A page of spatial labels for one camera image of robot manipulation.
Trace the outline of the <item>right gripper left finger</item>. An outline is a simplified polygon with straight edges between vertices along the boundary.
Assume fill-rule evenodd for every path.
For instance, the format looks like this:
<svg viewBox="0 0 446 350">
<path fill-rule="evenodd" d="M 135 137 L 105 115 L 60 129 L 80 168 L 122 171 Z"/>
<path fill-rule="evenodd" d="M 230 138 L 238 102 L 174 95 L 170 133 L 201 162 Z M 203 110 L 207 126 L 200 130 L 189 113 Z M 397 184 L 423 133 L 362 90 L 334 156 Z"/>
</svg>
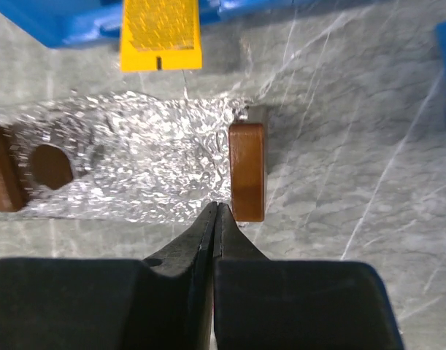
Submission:
<svg viewBox="0 0 446 350">
<path fill-rule="evenodd" d="M 0 349 L 208 349 L 217 211 L 143 260 L 0 259 Z"/>
</svg>

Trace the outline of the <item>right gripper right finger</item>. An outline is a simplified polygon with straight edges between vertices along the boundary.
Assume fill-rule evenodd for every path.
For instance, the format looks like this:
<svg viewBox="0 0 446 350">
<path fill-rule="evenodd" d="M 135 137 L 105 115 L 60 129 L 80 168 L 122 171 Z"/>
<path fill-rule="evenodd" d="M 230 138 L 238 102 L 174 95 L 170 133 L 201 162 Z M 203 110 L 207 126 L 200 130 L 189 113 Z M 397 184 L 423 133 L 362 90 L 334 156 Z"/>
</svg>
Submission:
<svg viewBox="0 0 446 350">
<path fill-rule="evenodd" d="M 219 349 L 403 349 L 385 285 L 364 262 L 271 260 L 218 206 L 214 329 Z"/>
</svg>

